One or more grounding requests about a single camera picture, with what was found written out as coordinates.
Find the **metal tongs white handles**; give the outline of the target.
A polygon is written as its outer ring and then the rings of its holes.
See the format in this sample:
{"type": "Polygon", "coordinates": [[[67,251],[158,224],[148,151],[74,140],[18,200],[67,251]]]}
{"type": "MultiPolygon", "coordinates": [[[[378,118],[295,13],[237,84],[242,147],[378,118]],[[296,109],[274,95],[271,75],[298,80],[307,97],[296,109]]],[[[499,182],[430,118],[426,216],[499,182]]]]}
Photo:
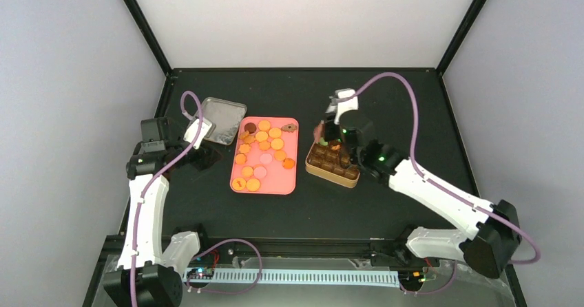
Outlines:
{"type": "Polygon", "coordinates": [[[314,131],[313,131],[313,136],[314,136],[314,143],[315,144],[320,144],[321,142],[325,142],[326,140],[324,139],[324,121],[321,120],[317,126],[315,127],[314,131]]]}

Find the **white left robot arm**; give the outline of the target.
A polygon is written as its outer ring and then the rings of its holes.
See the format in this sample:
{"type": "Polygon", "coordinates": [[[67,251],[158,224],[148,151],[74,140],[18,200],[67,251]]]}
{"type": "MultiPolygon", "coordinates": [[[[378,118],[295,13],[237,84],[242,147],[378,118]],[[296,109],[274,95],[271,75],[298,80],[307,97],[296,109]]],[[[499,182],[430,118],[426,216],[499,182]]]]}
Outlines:
{"type": "Polygon", "coordinates": [[[200,250],[201,234],[173,234],[162,246],[163,209],[170,188],[169,172],[191,163],[206,169],[216,161],[201,145],[214,129],[206,118],[195,118],[181,131],[166,117],[142,120],[142,140],[126,164],[130,208],[125,243],[114,271],[106,273],[103,288],[116,306],[179,306],[182,276],[200,250]]]}

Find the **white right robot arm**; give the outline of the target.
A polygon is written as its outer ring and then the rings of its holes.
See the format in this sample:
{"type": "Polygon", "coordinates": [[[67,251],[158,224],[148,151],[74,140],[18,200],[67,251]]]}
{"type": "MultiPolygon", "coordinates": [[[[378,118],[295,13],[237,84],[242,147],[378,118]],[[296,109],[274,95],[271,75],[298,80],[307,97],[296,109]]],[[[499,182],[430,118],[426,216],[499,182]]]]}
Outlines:
{"type": "Polygon", "coordinates": [[[401,193],[440,215],[452,229],[406,230],[392,246],[403,265],[417,258],[439,257],[466,263],[476,273],[497,279],[510,264],[522,237],[516,207],[506,200],[494,204],[442,180],[412,157],[380,143],[371,120],[356,110],[335,114],[328,110],[321,137],[340,142],[346,159],[378,183],[401,193]]]}

